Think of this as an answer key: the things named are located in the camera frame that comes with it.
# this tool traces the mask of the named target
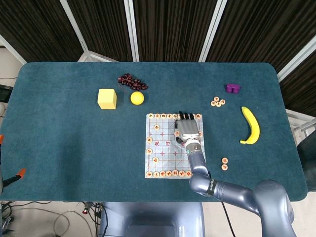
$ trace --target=yellow cube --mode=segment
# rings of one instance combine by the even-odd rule
[[[102,110],[115,110],[117,95],[114,89],[99,89],[98,104]]]

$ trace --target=yellow ball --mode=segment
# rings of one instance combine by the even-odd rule
[[[134,105],[141,105],[144,102],[144,95],[143,95],[143,93],[139,92],[139,91],[133,92],[132,95],[130,96],[130,101]]]

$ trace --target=white frame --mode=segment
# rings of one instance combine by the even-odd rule
[[[292,110],[286,110],[295,144],[298,145],[316,130],[316,118]]]
[[[109,57],[106,57],[106,56],[103,56],[99,53],[95,53],[95,52],[92,52],[90,50],[88,50],[89,52],[89,56],[92,58],[92,59],[95,59],[97,61],[100,61],[100,62],[106,62],[106,63],[109,63],[109,62],[118,62],[112,58],[109,58]],[[91,61],[88,61],[87,60],[87,55],[86,53],[83,53],[80,57],[80,59],[78,60],[78,62],[92,62],[93,60]]]
[[[13,54],[14,57],[16,57],[17,60],[20,61],[20,63],[22,63],[22,65],[26,64],[27,62],[24,60],[24,58],[9,44],[8,41],[5,40],[5,38],[0,35],[0,41],[3,44],[3,46],[9,50],[10,53]]]
[[[206,38],[204,41],[204,45],[201,51],[201,55],[199,57],[199,62],[204,63],[206,61],[207,55],[211,49],[213,39],[215,37],[219,22],[222,18],[227,0],[217,0],[216,6],[213,12],[213,16],[211,19],[211,23],[209,24],[208,31],[206,34]]]
[[[73,15],[73,13],[72,13],[72,11],[71,11],[71,9],[70,9],[70,6],[69,6],[67,0],[59,0],[59,1],[60,1],[61,5],[62,5],[62,7],[63,7],[63,9],[64,9],[64,11],[65,11],[65,13],[66,13],[68,19],[69,19],[69,21],[70,21],[72,27],[73,27],[73,29],[74,29],[76,35],[77,35],[77,38],[78,38],[78,40],[79,40],[79,42],[80,42],[80,44],[81,44],[81,47],[82,47],[84,53],[86,54],[86,59],[87,59],[89,62],[92,62],[92,59],[91,59],[91,57],[90,57],[90,53],[89,53],[89,51],[88,51],[88,46],[87,46],[87,44],[86,44],[85,41],[84,41],[84,38],[83,38],[83,36],[82,36],[82,34],[81,34],[81,31],[80,31],[80,29],[79,29],[79,26],[78,26],[78,24],[77,24],[77,22],[76,22],[76,20],[75,20],[75,17],[74,17],[74,15]]]
[[[289,75],[298,65],[300,65],[316,49],[316,36],[314,36],[295,56],[289,61],[284,68],[277,74],[278,82],[281,82]]]
[[[133,61],[139,62],[133,0],[124,0],[124,6],[125,6],[125,14],[126,14],[130,48],[132,50]]]

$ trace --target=robotic arm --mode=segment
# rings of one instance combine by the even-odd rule
[[[192,114],[179,114],[180,120],[175,123],[180,132],[177,142],[185,143],[193,174],[190,188],[260,216],[263,237],[296,237],[291,225],[294,212],[285,188],[274,180],[264,180],[251,190],[211,178],[201,150],[197,123]]]

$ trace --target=banana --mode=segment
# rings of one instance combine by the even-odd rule
[[[255,116],[253,115],[253,113],[250,111],[250,109],[248,109],[245,106],[242,106],[241,111],[242,111],[242,114],[245,116],[245,118],[250,126],[251,134],[246,141],[241,140],[240,143],[250,144],[250,145],[254,144],[259,139],[259,135],[260,135],[259,124],[258,124]]]

